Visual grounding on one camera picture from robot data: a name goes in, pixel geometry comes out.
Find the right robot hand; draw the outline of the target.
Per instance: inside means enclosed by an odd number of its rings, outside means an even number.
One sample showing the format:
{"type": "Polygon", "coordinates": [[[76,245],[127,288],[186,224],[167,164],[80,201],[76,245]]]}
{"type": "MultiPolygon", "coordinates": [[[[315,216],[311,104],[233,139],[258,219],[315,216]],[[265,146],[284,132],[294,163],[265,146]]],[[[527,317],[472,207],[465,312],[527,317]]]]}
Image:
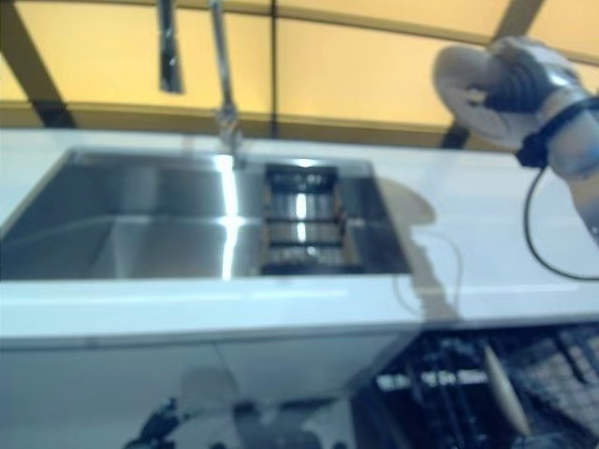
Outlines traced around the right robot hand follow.
{"type": "Polygon", "coordinates": [[[491,44],[486,75],[484,106],[506,113],[534,113],[553,93],[582,85],[567,58],[525,36],[491,44]]]}

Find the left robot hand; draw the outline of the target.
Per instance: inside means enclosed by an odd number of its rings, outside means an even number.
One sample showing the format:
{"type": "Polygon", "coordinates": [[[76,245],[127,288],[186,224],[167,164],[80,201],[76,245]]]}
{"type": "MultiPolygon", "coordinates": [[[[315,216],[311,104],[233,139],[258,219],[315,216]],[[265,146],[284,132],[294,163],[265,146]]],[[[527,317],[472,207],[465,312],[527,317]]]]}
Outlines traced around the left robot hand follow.
{"type": "Polygon", "coordinates": [[[136,448],[176,448],[174,432],[185,422],[186,415],[179,410],[179,401],[169,398],[153,411],[132,442],[136,448]]]}

